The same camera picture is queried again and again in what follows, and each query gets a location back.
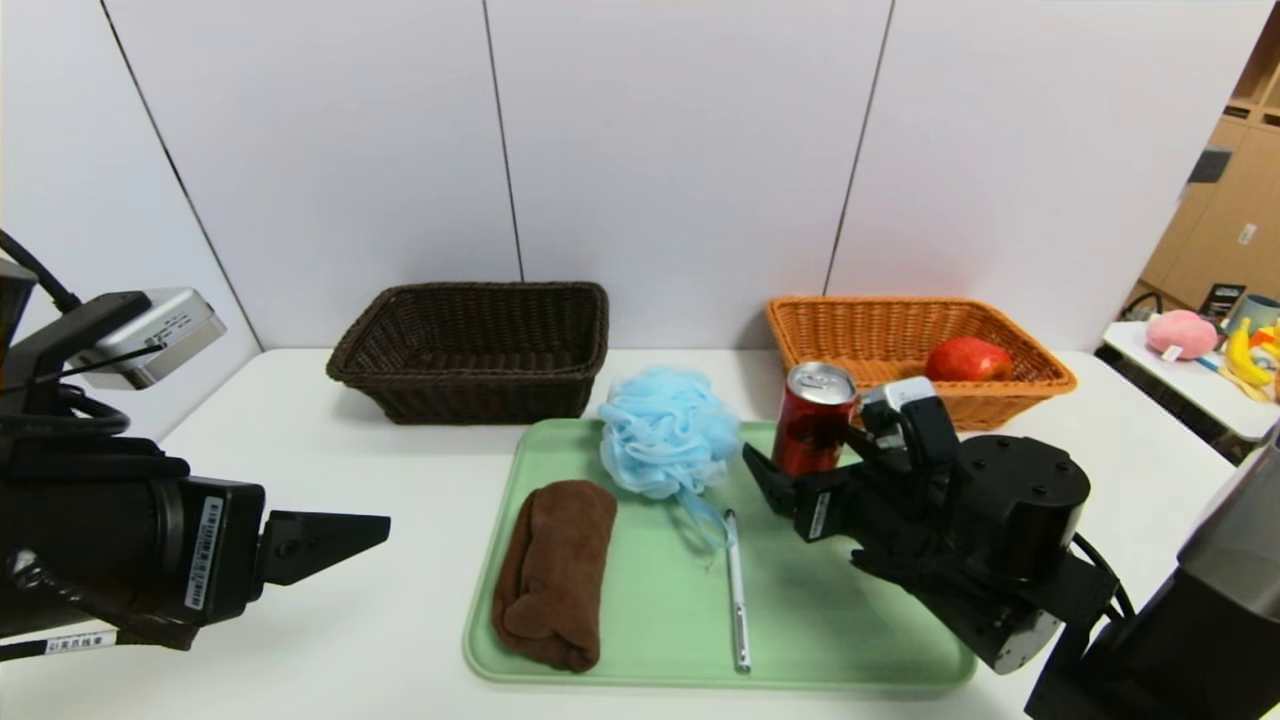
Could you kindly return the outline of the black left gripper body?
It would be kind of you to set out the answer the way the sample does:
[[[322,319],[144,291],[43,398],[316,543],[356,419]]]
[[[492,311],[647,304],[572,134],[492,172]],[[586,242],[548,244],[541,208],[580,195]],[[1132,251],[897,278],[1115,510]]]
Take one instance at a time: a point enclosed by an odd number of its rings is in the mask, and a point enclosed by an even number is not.
[[[22,487],[3,512],[3,635],[88,620],[189,641],[256,600],[260,486],[188,477]]]

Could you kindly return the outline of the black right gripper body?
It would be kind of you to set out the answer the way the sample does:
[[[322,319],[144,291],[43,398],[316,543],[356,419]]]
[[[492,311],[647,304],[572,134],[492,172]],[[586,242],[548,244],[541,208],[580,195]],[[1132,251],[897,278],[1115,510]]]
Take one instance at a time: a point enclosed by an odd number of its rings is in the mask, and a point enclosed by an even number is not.
[[[847,536],[870,553],[914,559],[916,532],[905,512],[908,464],[864,459],[801,477],[795,489],[795,530],[808,543]]]

